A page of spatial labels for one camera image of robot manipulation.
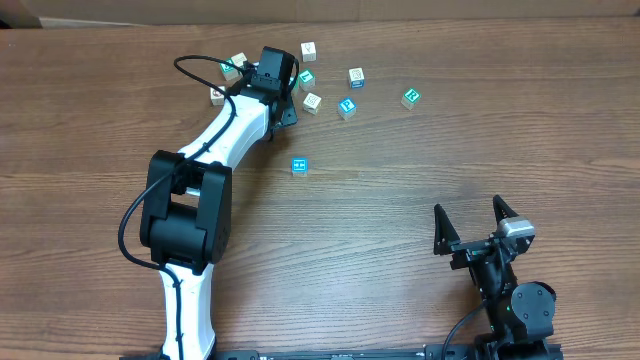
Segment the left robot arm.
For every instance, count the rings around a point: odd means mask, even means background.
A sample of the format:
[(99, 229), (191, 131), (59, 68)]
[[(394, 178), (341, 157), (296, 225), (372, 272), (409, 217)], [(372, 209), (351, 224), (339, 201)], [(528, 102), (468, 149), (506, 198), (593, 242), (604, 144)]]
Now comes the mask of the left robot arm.
[(256, 142), (297, 122), (294, 55), (265, 47), (256, 63), (220, 66), (240, 77), (227, 89), (210, 87), (223, 99), (217, 116), (179, 151), (152, 156), (145, 190), (132, 204), (142, 210), (145, 265), (163, 282), (166, 336), (158, 359), (214, 358), (213, 273), (231, 234), (233, 172)]

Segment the blue arrows block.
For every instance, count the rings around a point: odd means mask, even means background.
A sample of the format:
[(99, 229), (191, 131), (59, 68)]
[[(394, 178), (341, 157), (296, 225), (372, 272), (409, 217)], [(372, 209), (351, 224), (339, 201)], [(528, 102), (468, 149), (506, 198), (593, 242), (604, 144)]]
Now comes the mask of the blue arrows block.
[(291, 162), (291, 172), (293, 176), (307, 176), (309, 171), (309, 161), (307, 158), (293, 158)]

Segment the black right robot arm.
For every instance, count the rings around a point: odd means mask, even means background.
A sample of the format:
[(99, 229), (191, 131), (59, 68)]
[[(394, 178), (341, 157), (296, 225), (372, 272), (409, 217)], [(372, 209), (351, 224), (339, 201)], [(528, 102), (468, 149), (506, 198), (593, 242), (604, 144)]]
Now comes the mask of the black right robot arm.
[(492, 199), (496, 230), (481, 240), (462, 242), (444, 208), (434, 206), (434, 253), (450, 255), (453, 270), (468, 269), (481, 303), (459, 320), (447, 335), (440, 357), (447, 359), (458, 330), (484, 311), (491, 331), (475, 337), (465, 347), (471, 359), (561, 359), (553, 318), (557, 295), (544, 282), (520, 284), (512, 268), (517, 256), (528, 251), (536, 230), (533, 223), (514, 211), (500, 196)]

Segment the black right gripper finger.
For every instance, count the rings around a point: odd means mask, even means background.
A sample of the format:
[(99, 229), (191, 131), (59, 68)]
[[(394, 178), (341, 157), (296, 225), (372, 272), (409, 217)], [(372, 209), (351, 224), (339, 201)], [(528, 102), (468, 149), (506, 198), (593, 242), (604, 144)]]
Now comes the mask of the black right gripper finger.
[(500, 224), (505, 220), (511, 221), (512, 219), (519, 217), (519, 214), (514, 211), (500, 195), (494, 195), (492, 203), (497, 224)]
[(461, 240), (449, 217), (440, 204), (434, 206), (435, 235), (434, 254), (452, 254)]

